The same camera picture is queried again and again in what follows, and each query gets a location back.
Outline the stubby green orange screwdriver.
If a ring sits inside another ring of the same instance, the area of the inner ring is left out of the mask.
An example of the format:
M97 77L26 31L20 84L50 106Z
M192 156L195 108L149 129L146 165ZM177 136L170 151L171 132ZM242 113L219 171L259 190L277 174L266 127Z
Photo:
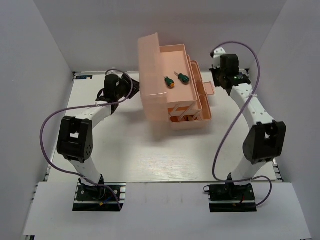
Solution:
M169 78L168 76L164 77L164 81L165 81L165 84L168 88L172 89L175 87L175 82L171 78Z

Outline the pink plastic toolbox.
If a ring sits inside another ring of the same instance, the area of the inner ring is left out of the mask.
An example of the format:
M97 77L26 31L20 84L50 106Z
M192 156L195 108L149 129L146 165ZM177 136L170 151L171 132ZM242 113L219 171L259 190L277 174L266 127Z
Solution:
M151 129L192 130L206 127L212 120L208 97L215 87L205 82L197 61L192 60L184 44L160 45L157 33L138 40L140 97ZM182 83L174 72L187 75ZM175 82L168 88L164 77Z

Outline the stubby dark green screwdriver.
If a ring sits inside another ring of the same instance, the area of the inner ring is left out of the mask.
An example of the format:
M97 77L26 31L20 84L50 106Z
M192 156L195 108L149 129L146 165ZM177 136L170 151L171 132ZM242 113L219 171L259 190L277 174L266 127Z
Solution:
M190 82L190 78L187 75L184 75L182 73L177 73L177 72L174 72L174 74L182 83L188 84Z

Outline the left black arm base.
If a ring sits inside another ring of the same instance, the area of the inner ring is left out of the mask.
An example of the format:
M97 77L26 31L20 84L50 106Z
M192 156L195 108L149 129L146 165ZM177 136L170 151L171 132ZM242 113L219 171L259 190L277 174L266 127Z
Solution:
M126 184L110 183L112 192L105 187L77 184L72 211L73 212L120 212L125 203Z

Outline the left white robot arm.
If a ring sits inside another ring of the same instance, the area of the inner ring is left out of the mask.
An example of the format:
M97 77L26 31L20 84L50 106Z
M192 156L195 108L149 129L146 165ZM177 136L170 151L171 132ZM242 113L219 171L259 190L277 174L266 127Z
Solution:
M80 183L89 186L88 193L99 200L105 196L103 176L92 159L93 129L115 113L121 100L133 98L140 91L140 83L126 73L108 74L104 88L96 97L96 105L77 116L64 116L60 123L57 152L69 161L80 175Z

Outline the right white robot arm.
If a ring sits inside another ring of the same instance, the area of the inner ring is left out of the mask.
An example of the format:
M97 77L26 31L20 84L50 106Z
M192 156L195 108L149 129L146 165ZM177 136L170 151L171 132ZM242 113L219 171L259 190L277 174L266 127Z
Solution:
M267 163L282 154L287 127L276 121L260 103L249 77L239 70L236 54L227 54L223 48L211 54L211 73L216 87L223 88L237 104L244 116L249 132L242 151L243 158L227 177L226 195L236 200L244 193L244 187Z

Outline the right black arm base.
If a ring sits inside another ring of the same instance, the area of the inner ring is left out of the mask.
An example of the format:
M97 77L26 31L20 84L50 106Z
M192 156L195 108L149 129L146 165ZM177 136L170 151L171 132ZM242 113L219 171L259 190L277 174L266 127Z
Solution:
M256 212L256 199L253 186L211 184L203 188L208 194L209 211L211 213L249 213Z

